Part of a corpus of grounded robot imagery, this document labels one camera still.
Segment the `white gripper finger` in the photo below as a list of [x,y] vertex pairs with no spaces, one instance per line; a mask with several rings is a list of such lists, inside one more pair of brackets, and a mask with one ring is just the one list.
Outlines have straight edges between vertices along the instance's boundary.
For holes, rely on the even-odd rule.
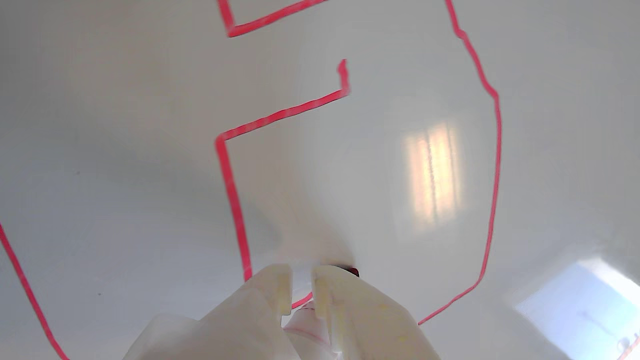
[[410,312],[359,276],[320,265],[311,284],[315,314],[344,360],[439,360]]
[[155,316],[126,360],[298,360],[282,328],[291,313],[293,272],[266,266],[199,320]]

